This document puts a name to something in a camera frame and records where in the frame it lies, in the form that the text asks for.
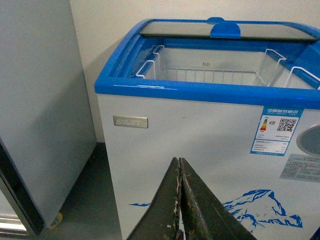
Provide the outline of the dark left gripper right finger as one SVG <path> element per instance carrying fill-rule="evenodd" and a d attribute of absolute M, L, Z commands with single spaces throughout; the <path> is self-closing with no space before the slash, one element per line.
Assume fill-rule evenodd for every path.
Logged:
<path fill-rule="evenodd" d="M 180 158 L 182 222 L 187 240 L 254 240 L 186 159 Z"/>

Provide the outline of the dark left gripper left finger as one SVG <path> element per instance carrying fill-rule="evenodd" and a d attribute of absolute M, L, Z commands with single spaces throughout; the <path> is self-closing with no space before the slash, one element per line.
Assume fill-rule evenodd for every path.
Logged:
<path fill-rule="evenodd" d="M 174 157 L 152 199 L 152 202 L 128 240 L 181 240 L 181 164 Z"/>

